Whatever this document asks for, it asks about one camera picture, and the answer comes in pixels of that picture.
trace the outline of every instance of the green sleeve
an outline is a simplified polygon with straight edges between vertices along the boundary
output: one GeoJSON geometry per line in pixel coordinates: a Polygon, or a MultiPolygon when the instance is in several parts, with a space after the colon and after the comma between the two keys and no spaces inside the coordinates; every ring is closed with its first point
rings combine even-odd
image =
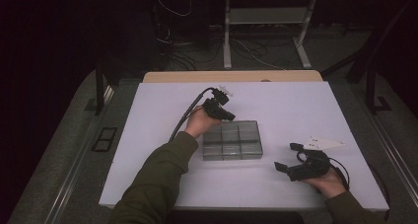
{"type": "Polygon", "coordinates": [[[325,202],[335,224],[381,224],[379,216],[364,209],[351,192],[343,192],[325,202]]]}
{"type": "Polygon", "coordinates": [[[192,136],[180,132],[156,149],[113,209],[109,223],[165,223],[177,200],[181,175],[187,173],[197,146],[192,136]]]}

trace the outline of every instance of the black cable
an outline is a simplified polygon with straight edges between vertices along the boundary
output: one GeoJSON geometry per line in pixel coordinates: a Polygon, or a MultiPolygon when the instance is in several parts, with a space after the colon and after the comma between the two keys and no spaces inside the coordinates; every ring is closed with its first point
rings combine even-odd
{"type": "Polygon", "coordinates": [[[178,55],[176,55],[176,54],[173,54],[173,57],[176,57],[177,59],[181,59],[181,60],[183,60],[184,62],[186,62],[188,65],[190,65],[191,66],[191,68],[193,68],[193,70],[194,71],[197,71],[197,68],[196,68],[196,66],[194,66],[194,63],[193,62],[190,62],[190,61],[188,61],[186,58],[184,58],[184,57],[181,57],[181,56],[178,56],[178,55]]]}
{"type": "Polygon", "coordinates": [[[390,215],[390,194],[389,194],[389,189],[386,186],[386,183],[384,182],[381,174],[379,174],[378,170],[376,170],[370,163],[367,163],[367,165],[369,166],[370,170],[372,170],[372,172],[378,177],[382,187],[381,189],[384,192],[384,199],[386,199],[387,205],[389,206],[389,209],[387,210],[387,212],[384,214],[384,221],[387,221],[389,219],[389,215],[390,215]]]}
{"type": "Polygon", "coordinates": [[[187,111],[185,111],[184,115],[181,117],[180,121],[178,122],[177,126],[175,127],[172,136],[170,137],[169,142],[173,141],[173,139],[175,138],[175,135],[178,133],[178,130],[181,128],[181,126],[183,125],[183,123],[185,122],[185,120],[188,118],[188,115],[190,114],[191,110],[194,109],[194,107],[196,107],[197,103],[200,101],[200,99],[203,98],[203,95],[209,91],[209,90],[215,90],[214,88],[207,88],[205,89],[202,93],[200,93],[197,98],[193,101],[193,103],[190,105],[190,107],[188,107],[187,111]]]}
{"type": "Polygon", "coordinates": [[[336,163],[338,163],[343,169],[344,169],[344,171],[345,171],[345,174],[347,175],[347,186],[348,186],[348,188],[347,189],[349,189],[349,187],[350,187],[350,175],[348,174],[348,171],[347,171],[347,169],[340,163],[340,162],[338,162],[337,160],[335,160],[335,159],[333,159],[333,158],[329,158],[329,160],[332,160],[332,161],[334,161],[334,162],[336,162],[336,163]]]}
{"type": "Polygon", "coordinates": [[[192,114],[199,112],[200,110],[202,110],[203,108],[199,108],[198,110],[195,110],[194,112],[191,112],[186,118],[191,117],[192,114]]]}
{"type": "Polygon", "coordinates": [[[177,62],[179,65],[182,65],[185,68],[186,71],[190,71],[189,68],[187,67],[187,65],[185,65],[183,62],[181,62],[181,61],[179,61],[177,59],[174,59],[174,58],[172,58],[172,61],[173,62],[177,62]]]}

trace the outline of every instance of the hand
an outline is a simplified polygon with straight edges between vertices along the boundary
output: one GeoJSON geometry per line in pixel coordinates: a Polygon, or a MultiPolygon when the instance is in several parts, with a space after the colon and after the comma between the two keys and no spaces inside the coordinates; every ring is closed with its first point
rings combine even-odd
{"type": "Polygon", "coordinates": [[[221,123],[220,119],[210,117],[201,106],[197,106],[191,111],[184,132],[198,138],[200,134],[219,123],[221,123]]]}
{"type": "Polygon", "coordinates": [[[323,177],[306,179],[302,182],[319,189],[326,198],[333,198],[334,196],[347,191],[337,173],[332,168],[330,168],[323,177]]]}

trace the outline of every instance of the table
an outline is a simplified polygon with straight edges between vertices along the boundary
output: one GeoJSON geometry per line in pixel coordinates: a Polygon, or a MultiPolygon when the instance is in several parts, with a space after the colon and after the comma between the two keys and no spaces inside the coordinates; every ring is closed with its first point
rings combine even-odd
{"type": "MultiPolygon", "coordinates": [[[[221,76],[225,72],[208,73],[215,75],[216,81],[216,74],[221,76]]],[[[243,72],[246,75],[251,73],[255,72],[243,72]]],[[[269,75],[296,73],[271,71],[269,75]]],[[[388,209],[326,82],[320,82],[314,76],[316,81],[311,82],[301,82],[297,78],[299,82],[289,82],[289,79],[287,82],[267,83],[199,83],[195,82],[198,77],[189,77],[192,82],[185,82],[187,79],[183,78],[178,80],[182,83],[156,83],[157,74],[163,81],[172,81],[174,76],[167,77],[169,73],[154,74],[146,76],[147,83],[138,87],[100,205],[113,207],[145,159],[155,148],[168,141],[179,118],[194,98],[207,87],[222,85],[234,93],[224,108],[233,112],[236,120],[257,120],[264,155],[260,160],[204,162],[200,147],[189,162],[189,172],[182,177],[176,209],[324,208],[321,195],[305,184],[290,182],[285,174],[275,171],[273,164],[275,161],[289,166],[299,164],[289,143],[304,143],[311,135],[344,141],[346,146],[326,151],[327,155],[348,169],[352,180],[351,191],[365,208],[388,209]]]]}

